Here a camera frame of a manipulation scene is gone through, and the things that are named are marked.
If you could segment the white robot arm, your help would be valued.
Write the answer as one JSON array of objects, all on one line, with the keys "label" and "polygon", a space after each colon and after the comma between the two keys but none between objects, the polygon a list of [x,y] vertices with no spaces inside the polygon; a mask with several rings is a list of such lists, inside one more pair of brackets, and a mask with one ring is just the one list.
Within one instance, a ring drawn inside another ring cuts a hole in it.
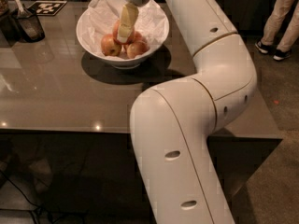
[{"label": "white robot arm", "polygon": [[206,140],[247,108],[255,66],[215,0],[165,1],[196,72],[136,98],[130,130],[139,171],[157,224],[235,224]]}]

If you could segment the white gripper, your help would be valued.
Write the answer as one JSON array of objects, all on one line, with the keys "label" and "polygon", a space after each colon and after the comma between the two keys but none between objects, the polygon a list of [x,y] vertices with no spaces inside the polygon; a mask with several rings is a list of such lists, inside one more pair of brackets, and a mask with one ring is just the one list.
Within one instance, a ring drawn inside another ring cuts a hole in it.
[{"label": "white gripper", "polygon": [[138,18],[138,8],[146,5],[150,0],[126,0],[127,4],[122,7],[120,24],[117,32],[117,40],[122,44],[131,40],[134,34],[135,23]]}]

